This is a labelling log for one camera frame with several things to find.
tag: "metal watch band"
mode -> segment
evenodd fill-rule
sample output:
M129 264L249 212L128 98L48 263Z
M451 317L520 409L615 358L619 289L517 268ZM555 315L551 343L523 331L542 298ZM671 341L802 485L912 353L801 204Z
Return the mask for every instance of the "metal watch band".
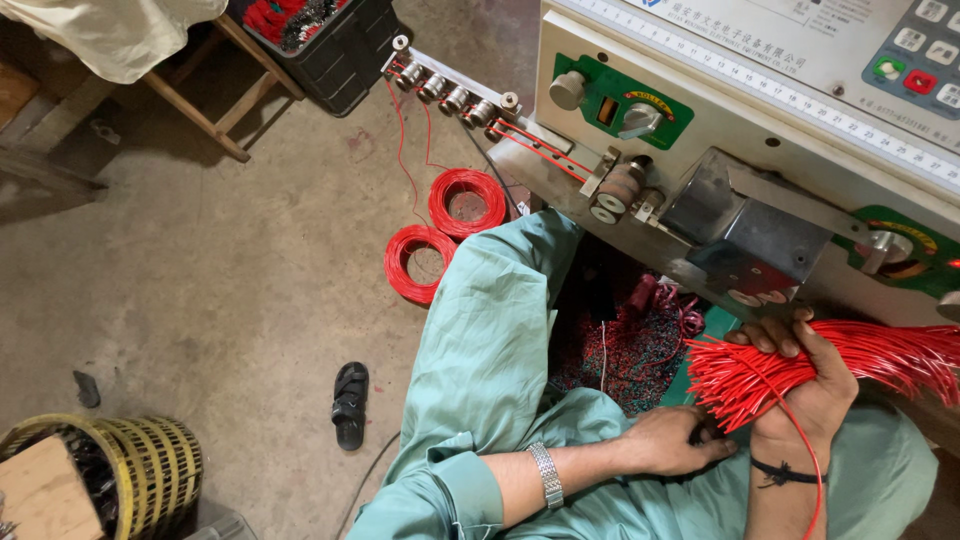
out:
M557 468L553 465L553 459L550 453L543 446L543 443L534 443L527 450L534 455L537 461L537 467L540 468L540 476L543 478L543 497L546 499L547 508L559 508L564 505L564 487L560 485L560 477L557 476Z

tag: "red button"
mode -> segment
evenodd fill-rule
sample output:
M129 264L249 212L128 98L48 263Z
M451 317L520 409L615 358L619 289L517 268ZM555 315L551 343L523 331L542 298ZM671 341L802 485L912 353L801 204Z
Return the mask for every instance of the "red button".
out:
M926 95L937 85L937 78L919 69L914 69L906 76L906 79L903 79L903 85L918 94Z

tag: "black sandal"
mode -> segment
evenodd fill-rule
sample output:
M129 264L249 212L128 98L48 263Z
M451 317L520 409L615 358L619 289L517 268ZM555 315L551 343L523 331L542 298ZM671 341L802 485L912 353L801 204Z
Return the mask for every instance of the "black sandal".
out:
M337 427L337 444L346 451L356 450L363 444L369 381L367 366L360 362L349 362L340 368L333 384L330 420Z

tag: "black plastic crate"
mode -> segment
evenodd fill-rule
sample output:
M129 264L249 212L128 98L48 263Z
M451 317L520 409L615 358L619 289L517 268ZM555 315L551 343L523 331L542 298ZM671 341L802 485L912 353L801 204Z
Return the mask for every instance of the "black plastic crate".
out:
M238 20L252 0L231 0ZM400 23L392 0L350 0L297 51L284 52L256 30L244 28L290 73L307 95L337 118L363 101L381 78Z

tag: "green kurta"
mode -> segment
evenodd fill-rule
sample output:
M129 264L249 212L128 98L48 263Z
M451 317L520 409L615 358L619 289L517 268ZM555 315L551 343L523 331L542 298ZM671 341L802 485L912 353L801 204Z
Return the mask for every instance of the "green kurta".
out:
M550 209L457 250L423 329L399 455L348 538L743 537L747 431L733 434L736 455L692 479L609 480L503 530L500 489L479 454L601 441L632 423L599 391L546 387L551 307L582 234ZM829 538L896 539L924 510L936 471L905 416L856 405L833 442Z

